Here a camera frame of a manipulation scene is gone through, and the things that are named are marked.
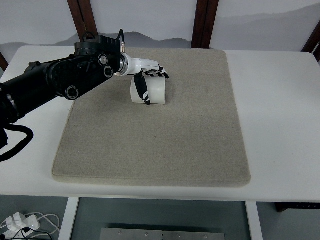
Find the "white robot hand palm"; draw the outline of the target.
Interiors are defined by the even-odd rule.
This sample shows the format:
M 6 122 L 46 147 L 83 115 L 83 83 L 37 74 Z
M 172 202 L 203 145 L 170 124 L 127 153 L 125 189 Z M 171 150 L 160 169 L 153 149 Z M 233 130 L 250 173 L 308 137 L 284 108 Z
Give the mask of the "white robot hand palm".
M 157 61 L 141 58 L 131 58 L 128 54 L 120 55 L 120 68 L 116 76 L 136 75 L 140 72 L 158 71 L 160 65 Z

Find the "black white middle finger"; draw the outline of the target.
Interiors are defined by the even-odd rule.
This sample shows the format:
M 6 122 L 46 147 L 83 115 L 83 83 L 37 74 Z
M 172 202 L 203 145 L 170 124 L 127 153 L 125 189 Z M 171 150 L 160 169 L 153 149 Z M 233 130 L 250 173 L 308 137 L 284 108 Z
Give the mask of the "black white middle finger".
M 149 71 L 148 75 L 150 77 L 164 77 L 164 75 L 159 71 Z

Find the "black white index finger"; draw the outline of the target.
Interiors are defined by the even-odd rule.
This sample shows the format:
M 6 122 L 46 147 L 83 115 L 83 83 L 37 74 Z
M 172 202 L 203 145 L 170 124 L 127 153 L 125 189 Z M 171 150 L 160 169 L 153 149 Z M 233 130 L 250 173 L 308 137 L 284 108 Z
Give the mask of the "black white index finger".
M 170 78 L 166 70 L 161 65 L 158 66 L 158 71 L 156 71 L 156 74 L 159 77 L 165 77 L 166 79 Z

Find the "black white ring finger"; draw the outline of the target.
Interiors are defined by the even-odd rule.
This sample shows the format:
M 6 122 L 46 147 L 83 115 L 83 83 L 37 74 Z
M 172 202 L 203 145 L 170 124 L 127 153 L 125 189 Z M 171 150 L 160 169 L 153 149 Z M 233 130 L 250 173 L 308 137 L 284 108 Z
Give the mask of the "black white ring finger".
M 143 75 L 146 77 L 154 77 L 154 73 L 153 72 L 143 72 Z

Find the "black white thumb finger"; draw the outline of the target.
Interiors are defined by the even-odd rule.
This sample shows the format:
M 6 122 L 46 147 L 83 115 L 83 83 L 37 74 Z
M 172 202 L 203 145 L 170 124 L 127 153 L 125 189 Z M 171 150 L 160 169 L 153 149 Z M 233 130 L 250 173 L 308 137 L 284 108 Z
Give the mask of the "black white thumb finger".
M 148 92 L 148 86 L 145 77 L 142 74 L 136 74 L 133 77 L 134 84 L 140 99 L 149 106 L 151 104 Z

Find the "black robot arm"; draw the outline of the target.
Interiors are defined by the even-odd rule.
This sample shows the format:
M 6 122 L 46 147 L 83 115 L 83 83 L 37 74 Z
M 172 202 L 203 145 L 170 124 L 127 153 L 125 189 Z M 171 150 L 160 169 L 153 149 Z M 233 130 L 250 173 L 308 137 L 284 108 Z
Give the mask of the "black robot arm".
M 169 78 L 158 62 L 126 54 L 123 30 L 117 38 L 87 32 L 74 47 L 74 54 L 67 58 L 31 62 L 24 74 L 1 83 L 2 128 L 56 97 L 74 101 L 113 76 L 132 75 L 139 97 L 150 105 L 145 77 Z

